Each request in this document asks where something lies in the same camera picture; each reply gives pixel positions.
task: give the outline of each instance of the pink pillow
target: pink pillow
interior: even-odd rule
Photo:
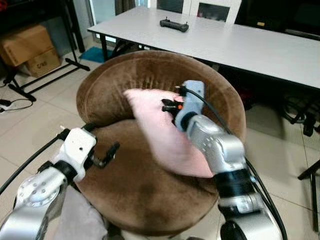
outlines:
[[[129,89],[123,93],[134,117],[145,135],[158,163],[176,174],[212,178],[204,155],[188,140],[184,132],[173,125],[173,117],[162,111],[162,99],[173,100],[178,95],[158,89]]]

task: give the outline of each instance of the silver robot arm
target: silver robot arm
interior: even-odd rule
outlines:
[[[203,82],[188,80],[183,86],[204,97]],[[243,143],[201,115],[203,103],[194,94],[184,92],[183,97],[183,103],[162,100],[162,110],[172,113],[174,124],[203,153],[214,174],[218,208],[226,220],[220,230],[221,239],[282,240],[277,223],[255,191]],[[175,107],[180,104],[183,108],[177,111]]]
[[[27,178],[18,188],[13,211],[0,229],[0,240],[44,238],[49,222],[61,214],[68,184],[85,177],[85,164],[103,168],[120,146],[116,143],[100,161],[93,155],[96,143],[96,137],[85,129],[70,130],[54,164]]]

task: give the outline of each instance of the white table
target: white table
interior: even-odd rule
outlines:
[[[189,30],[161,27],[166,17]],[[101,34],[105,56],[109,36],[320,89],[320,41],[145,7],[88,31]]]

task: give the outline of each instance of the brown stool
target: brown stool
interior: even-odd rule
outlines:
[[[121,147],[113,162],[102,170],[93,166],[77,186],[121,229],[175,235],[195,225],[217,201],[212,179],[176,175],[156,163],[123,96],[132,88],[175,91],[186,80],[205,83],[205,98],[243,141],[246,119],[239,95],[223,76],[191,57],[164,51],[122,55],[98,67],[78,90],[80,116],[99,126],[95,155],[102,158],[116,141]],[[206,109],[203,114],[216,121]]]

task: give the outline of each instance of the remote controller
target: remote controller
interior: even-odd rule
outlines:
[[[171,29],[176,29],[176,30],[179,30],[183,33],[189,29],[188,22],[186,22],[185,24],[180,24],[180,23],[177,23],[174,21],[170,21],[167,17],[164,20],[160,21],[160,26],[171,28]]]

